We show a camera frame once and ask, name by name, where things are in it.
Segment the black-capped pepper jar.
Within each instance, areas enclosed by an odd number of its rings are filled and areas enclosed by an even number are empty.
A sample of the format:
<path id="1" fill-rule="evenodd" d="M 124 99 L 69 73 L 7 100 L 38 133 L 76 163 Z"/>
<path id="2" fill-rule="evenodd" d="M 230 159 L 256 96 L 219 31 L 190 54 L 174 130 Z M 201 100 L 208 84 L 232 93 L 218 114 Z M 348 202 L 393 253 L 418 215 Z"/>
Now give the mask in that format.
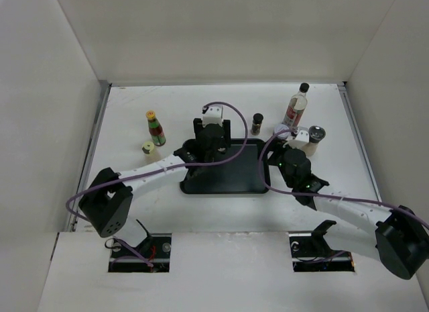
<path id="1" fill-rule="evenodd" d="M 261 124 L 262 124 L 262 121 L 263 121 L 263 115 L 262 115 L 262 114 L 260 114 L 260 113 L 255 113 L 255 114 L 253 115 L 253 121 L 252 121 L 252 124 L 251 124 L 251 133 L 252 133 L 254 136 L 259 135 L 259 133 L 260 133 L 260 131 L 261 131 Z"/>

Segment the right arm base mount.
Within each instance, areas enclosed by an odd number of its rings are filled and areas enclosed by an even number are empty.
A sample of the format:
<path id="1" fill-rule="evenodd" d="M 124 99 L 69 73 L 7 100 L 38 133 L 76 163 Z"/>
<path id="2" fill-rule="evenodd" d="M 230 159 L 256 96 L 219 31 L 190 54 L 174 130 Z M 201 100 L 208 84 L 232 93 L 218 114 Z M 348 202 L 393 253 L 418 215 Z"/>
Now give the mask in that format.
<path id="1" fill-rule="evenodd" d="M 294 272 L 354 272 L 350 252 L 332 250 L 324 236 L 336 225 L 326 220 L 310 231 L 289 233 L 292 268 Z"/>

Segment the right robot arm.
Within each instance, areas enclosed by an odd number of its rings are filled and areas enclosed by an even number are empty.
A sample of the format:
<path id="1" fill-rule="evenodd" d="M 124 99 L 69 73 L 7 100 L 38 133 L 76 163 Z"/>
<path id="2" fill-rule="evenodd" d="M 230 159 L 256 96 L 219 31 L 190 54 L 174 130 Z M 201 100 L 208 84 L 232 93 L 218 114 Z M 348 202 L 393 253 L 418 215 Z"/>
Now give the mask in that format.
<path id="1" fill-rule="evenodd" d="M 336 192 L 311 171 L 305 153 L 281 142 L 267 142 L 261 151 L 268 164 L 279 169 L 291 195 L 302 206 L 335 216 L 357 233 L 335 235 L 336 221 L 325 221 L 313 230 L 311 248 L 318 255 L 332 250 L 358 252 L 381 264 L 393 275 L 411 279 L 428 260 L 428 225 L 405 206 L 390 206 L 369 199 L 350 198 Z"/>

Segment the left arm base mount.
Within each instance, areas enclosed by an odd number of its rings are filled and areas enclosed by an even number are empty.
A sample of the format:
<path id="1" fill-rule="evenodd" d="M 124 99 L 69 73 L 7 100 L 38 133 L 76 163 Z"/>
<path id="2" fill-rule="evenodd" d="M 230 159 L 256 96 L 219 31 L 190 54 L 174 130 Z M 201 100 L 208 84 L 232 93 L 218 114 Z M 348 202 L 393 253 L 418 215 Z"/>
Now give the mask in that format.
<path id="1" fill-rule="evenodd" d="M 133 248 L 123 240 L 109 238 L 105 248 L 110 251 L 110 273 L 167 273 L 170 271 L 172 234 L 148 233 L 142 244 Z"/>

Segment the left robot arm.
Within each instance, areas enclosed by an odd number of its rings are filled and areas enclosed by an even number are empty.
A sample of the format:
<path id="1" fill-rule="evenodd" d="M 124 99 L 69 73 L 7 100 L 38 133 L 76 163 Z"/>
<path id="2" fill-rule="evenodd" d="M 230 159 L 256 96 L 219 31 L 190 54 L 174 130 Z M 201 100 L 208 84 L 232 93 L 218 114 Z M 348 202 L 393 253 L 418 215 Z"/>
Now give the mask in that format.
<path id="1" fill-rule="evenodd" d="M 194 120 L 195 138 L 168 157 L 137 169 L 100 171 L 79 201 L 79 208 L 101 238 L 119 238 L 135 257 L 150 250 L 146 227 L 129 217 L 131 204 L 148 192 L 192 179 L 206 171 L 217 155 L 231 147 L 231 122 L 204 125 Z"/>

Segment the tall clear vinegar bottle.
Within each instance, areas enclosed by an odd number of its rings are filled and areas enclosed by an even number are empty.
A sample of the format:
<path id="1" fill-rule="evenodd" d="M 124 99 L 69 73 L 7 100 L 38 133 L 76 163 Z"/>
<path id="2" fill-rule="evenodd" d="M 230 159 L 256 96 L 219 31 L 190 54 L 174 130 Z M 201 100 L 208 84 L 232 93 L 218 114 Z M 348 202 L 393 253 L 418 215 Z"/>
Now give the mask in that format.
<path id="1" fill-rule="evenodd" d="M 288 126 L 290 129 L 298 127 L 299 125 L 304 110 L 308 104 L 306 94 L 309 90 L 309 87 L 310 85 L 308 83 L 302 83 L 298 92 L 290 99 L 284 119 L 282 121 L 282 123 Z"/>

